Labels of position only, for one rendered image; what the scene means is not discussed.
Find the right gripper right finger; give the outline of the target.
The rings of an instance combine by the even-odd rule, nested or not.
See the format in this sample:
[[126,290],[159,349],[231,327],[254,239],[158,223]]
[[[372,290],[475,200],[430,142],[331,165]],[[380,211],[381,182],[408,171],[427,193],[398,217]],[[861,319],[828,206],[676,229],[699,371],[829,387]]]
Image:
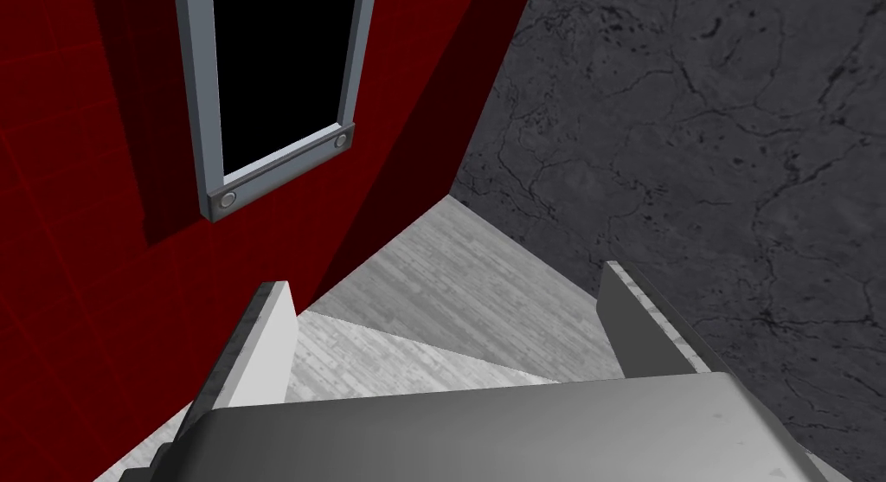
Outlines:
[[602,268],[596,312],[627,378],[731,372],[630,262]]

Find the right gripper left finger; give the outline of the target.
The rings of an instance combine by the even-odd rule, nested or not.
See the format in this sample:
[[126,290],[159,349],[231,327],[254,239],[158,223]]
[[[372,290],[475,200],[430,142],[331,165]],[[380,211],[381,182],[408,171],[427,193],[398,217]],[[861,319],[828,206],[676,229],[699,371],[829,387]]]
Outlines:
[[282,403],[299,337],[289,282],[259,285],[189,405],[175,438],[218,408]]

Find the grey framed window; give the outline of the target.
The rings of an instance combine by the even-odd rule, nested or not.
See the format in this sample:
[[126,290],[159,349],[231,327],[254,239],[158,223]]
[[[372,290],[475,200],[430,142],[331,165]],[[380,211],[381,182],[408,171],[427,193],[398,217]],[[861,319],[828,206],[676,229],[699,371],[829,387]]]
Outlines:
[[176,0],[206,219],[352,146],[375,0]]

